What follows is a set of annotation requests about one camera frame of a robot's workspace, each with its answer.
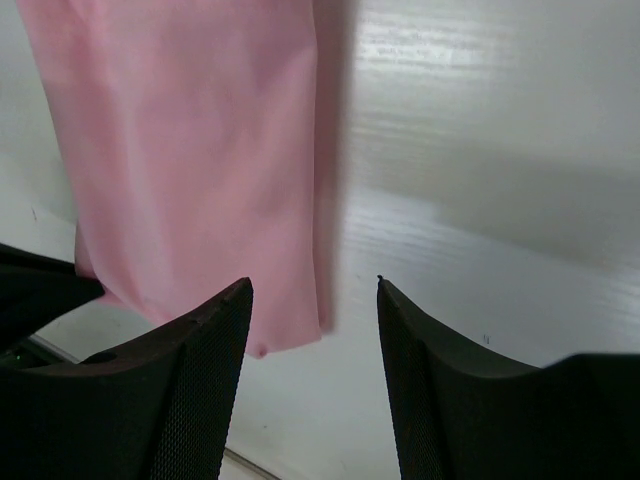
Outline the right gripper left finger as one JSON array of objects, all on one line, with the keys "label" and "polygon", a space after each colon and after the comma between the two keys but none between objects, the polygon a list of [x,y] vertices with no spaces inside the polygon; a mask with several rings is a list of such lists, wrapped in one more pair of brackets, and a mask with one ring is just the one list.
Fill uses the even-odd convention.
[{"label": "right gripper left finger", "polygon": [[240,279],[86,360],[1,372],[5,479],[215,479],[252,314]]}]

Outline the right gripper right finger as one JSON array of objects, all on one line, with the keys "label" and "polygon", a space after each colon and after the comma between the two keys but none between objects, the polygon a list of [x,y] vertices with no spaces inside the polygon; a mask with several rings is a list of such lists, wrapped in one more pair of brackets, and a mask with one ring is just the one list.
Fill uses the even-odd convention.
[{"label": "right gripper right finger", "polygon": [[533,367],[457,333],[386,279],[377,314],[403,478],[638,477],[637,355]]}]

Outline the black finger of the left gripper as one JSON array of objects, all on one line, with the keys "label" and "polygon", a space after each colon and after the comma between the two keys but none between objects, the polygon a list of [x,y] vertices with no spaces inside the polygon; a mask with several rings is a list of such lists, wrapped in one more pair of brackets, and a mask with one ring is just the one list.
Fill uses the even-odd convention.
[{"label": "black finger of the left gripper", "polygon": [[96,279],[72,263],[1,247],[1,348],[8,350],[55,319],[103,297]]}]

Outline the pink t shirt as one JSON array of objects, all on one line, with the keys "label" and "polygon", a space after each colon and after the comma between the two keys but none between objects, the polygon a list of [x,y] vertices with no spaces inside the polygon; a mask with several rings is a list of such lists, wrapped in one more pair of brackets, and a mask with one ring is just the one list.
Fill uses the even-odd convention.
[{"label": "pink t shirt", "polygon": [[253,284],[247,350],[319,340],[308,1],[21,1],[77,271],[156,324]]}]

